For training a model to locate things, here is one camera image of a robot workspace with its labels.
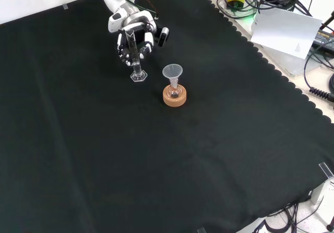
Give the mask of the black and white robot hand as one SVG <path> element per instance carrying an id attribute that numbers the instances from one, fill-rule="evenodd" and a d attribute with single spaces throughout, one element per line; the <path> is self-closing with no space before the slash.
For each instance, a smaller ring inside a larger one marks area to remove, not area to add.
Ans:
<path id="1" fill-rule="evenodd" d="M 121 61 L 127 66 L 132 66 L 133 55 L 128 45 L 126 31 L 132 30 L 134 32 L 140 59 L 144 59 L 153 50 L 157 26 L 152 15 L 146 10 L 118 8 L 109 17 L 108 30 L 110 33 L 116 32 L 118 34 L 117 53 Z"/>

